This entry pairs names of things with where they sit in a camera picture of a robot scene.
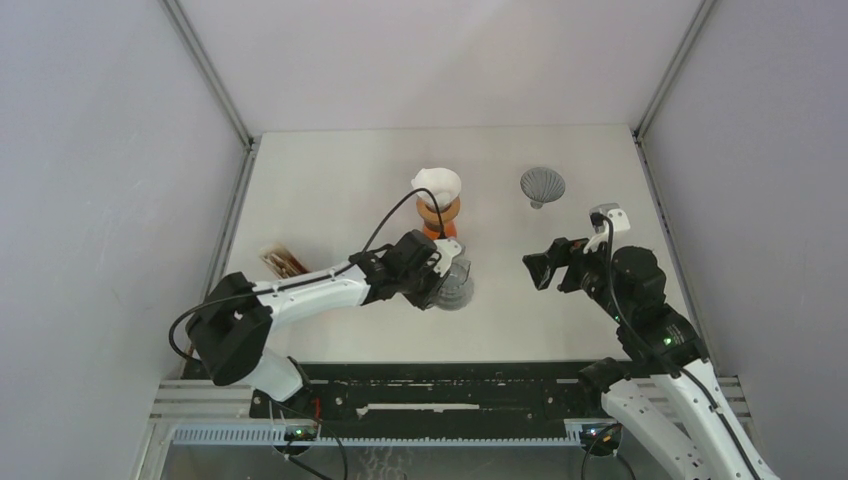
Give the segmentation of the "orange glass carafe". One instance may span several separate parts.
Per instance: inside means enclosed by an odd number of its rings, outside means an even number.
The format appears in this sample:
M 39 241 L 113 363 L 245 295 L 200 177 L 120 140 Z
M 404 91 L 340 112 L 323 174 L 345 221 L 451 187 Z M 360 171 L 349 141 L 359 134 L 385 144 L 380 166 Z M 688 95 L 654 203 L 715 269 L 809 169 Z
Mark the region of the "orange glass carafe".
M 444 235 L 445 238 L 456 238 L 458 236 L 456 222 L 448 221 L 444 224 L 436 222 L 424 221 L 421 231 L 430 239 L 436 240 Z

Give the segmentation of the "white paper coffee filter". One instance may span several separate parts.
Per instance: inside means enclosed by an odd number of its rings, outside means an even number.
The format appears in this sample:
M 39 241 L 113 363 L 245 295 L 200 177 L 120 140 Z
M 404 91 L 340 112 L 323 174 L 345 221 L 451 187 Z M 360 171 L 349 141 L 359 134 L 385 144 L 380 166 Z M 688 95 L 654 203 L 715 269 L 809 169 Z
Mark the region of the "white paper coffee filter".
M 422 168 L 412 178 L 411 186 L 429 208 L 444 211 L 459 197 L 462 181 L 448 168 Z

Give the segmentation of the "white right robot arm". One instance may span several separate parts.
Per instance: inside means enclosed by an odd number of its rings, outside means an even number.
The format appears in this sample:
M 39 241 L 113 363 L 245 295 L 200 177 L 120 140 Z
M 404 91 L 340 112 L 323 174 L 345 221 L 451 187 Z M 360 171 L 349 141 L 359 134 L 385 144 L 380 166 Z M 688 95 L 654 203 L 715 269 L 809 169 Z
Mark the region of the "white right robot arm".
M 558 289 L 583 292 L 617 323 L 625 353 L 645 367 L 675 414 L 669 419 L 647 398 L 623 364 L 599 360 L 579 374 L 579 406 L 609 415 L 629 431 L 673 479 L 774 479 L 724 395 L 701 338 L 666 301 L 666 275 L 654 253 L 586 239 L 555 240 L 522 262 L 536 289 L 556 270 Z

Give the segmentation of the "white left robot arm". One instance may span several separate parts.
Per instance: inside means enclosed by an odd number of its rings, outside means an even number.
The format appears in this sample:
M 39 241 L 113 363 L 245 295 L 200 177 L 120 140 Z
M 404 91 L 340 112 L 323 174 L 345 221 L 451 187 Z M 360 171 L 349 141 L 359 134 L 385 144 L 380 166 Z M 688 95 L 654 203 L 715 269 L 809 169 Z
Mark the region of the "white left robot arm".
M 463 251 L 453 238 L 433 240 L 411 230 L 396 243 L 357 252 L 334 267 L 270 282 L 226 275 L 206 300 L 186 314 L 186 334 L 218 387 L 248 385 L 290 417 L 305 414 L 313 394 L 296 360 L 268 347 L 277 329 L 327 311 L 402 295 L 430 308 L 453 260 Z

